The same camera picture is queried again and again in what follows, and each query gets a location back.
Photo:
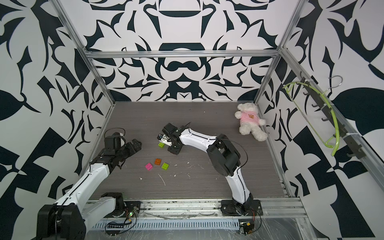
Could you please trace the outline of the magenta lego brick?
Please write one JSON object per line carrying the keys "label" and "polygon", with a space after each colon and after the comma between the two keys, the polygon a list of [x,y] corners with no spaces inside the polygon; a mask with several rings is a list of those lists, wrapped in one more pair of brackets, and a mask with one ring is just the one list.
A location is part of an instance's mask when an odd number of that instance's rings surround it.
{"label": "magenta lego brick", "polygon": [[145,165],[145,168],[150,171],[152,168],[153,168],[153,165],[151,163],[148,163],[147,165]]}

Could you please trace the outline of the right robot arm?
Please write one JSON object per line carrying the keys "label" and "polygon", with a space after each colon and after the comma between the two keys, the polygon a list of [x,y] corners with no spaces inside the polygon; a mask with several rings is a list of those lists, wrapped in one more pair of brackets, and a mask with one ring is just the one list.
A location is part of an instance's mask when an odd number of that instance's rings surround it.
{"label": "right robot arm", "polygon": [[226,135],[208,136],[168,123],[157,136],[168,151],[178,155],[183,146],[190,146],[208,154],[214,169],[224,176],[232,192],[232,200],[222,203],[221,211],[227,216],[246,216],[251,211],[253,195],[247,188],[241,172],[241,154]]}

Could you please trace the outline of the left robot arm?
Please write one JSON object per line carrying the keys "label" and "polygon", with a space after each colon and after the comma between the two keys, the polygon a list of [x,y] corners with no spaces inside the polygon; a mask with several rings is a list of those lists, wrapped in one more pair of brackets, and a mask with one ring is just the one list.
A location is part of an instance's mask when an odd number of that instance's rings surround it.
{"label": "left robot arm", "polygon": [[115,168],[142,149],[136,139],[127,142],[118,132],[104,138],[105,147],[90,162],[85,174],[52,205],[38,212],[38,240],[83,240],[88,231],[107,215],[121,217],[127,206],[121,193],[105,193],[91,207],[86,203]]}

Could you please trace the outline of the white teddy bear pink shirt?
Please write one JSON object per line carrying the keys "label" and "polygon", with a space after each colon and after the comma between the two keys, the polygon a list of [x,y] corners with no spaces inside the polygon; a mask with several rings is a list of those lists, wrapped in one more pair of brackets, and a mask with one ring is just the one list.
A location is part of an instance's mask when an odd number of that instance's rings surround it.
{"label": "white teddy bear pink shirt", "polygon": [[237,109],[235,117],[240,121],[240,134],[243,136],[252,134],[257,141],[266,141],[268,134],[261,129],[262,126],[266,125],[266,121],[259,118],[257,105],[254,103],[243,103],[239,104]]}

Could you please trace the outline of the black connector box left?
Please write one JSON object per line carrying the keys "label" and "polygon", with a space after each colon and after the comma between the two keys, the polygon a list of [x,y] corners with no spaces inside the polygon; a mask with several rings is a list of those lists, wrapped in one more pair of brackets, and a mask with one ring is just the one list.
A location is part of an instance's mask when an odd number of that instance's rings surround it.
{"label": "black connector box left", "polygon": [[105,225],[104,232],[108,236],[116,236],[125,230],[126,226],[121,223],[110,222]]}

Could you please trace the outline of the black connector box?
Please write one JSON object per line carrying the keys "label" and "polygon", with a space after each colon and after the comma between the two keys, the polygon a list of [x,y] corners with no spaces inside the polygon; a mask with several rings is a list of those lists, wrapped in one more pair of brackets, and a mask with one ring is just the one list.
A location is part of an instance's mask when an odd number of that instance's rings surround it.
{"label": "black connector box", "polygon": [[110,222],[105,225],[104,232],[108,236],[116,236],[125,230],[126,226],[121,223]]}
{"label": "black connector box", "polygon": [[240,222],[239,225],[239,232],[242,235],[249,235],[253,232],[255,228],[255,223],[254,222]]}

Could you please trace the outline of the white vent grille strip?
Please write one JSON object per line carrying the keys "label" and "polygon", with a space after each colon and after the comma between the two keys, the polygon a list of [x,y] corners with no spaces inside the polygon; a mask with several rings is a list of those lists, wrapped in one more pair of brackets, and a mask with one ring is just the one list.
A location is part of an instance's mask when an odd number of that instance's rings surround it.
{"label": "white vent grille strip", "polygon": [[133,230],[238,230],[236,219],[140,220]]}

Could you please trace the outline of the black connector box right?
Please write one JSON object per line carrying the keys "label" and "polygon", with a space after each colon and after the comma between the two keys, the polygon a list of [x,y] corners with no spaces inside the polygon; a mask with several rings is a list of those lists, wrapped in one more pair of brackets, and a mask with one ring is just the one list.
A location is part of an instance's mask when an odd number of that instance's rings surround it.
{"label": "black connector box right", "polygon": [[249,235],[253,232],[255,228],[255,223],[254,222],[240,222],[239,225],[239,232],[242,235]]}

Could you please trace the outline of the green clothes hanger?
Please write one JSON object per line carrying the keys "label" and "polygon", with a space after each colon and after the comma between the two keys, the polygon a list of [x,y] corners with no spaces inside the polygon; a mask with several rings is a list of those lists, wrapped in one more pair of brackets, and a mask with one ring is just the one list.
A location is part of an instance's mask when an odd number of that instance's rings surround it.
{"label": "green clothes hanger", "polygon": [[321,120],[325,115],[318,109],[312,107],[315,101],[310,96],[304,95],[306,90],[303,85],[301,82],[291,82],[284,85],[283,89],[287,93],[289,100],[295,105],[307,122],[312,133],[316,135],[324,146],[324,141],[328,140],[334,133],[334,127],[329,122],[323,122]]}

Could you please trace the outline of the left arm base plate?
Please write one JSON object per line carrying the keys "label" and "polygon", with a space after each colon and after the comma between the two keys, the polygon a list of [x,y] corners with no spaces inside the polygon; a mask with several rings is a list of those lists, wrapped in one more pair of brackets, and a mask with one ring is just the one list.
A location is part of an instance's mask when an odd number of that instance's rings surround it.
{"label": "left arm base plate", "polygon": [[121,210],[114,210],[112,213],[106,215],[105,218],[137,217],[140,213],[141,203],[141,201],[124,201]]}

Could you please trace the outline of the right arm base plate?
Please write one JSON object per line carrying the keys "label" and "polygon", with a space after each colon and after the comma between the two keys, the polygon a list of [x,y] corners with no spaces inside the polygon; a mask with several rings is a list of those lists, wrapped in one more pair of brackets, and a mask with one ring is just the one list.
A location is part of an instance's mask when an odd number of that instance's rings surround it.
{"label": "right arm base plate", "polygon": [[253,200],[247,208],[235,200],[222,200],[220,210],[224,216],[263,216],[263,209],[260,200]]}

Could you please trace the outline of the black wall hook rack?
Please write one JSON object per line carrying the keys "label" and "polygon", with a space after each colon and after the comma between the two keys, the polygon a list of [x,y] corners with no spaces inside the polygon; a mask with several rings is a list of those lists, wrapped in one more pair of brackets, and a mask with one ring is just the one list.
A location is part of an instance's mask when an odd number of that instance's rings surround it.
{"label": "black wall hook rack", "polygon": [[306,90],[304,95],[310,96],[315,103],[313,108],[321,111],[325,116],[321,118],[323,122],[329,122],[334,127],[334,133],[328,140],[324,141],[324,146],[332,150],[331,156],[335,156],[340,149],[341,143],[345,142],[351,153],[348,157],[356,157],[359,160],[366,157],[362,144],[355,140],[355,133],[347,130],[346,124],[341,122],[341,114],[337,112],[336,106],[329,99],[328,94],[333,89],[343,84],[343,77],[340,75],[329,77],[330,86],[326,90],[321,90],[314,79],[308,79],[303,72],[300,72],[300,82]]}

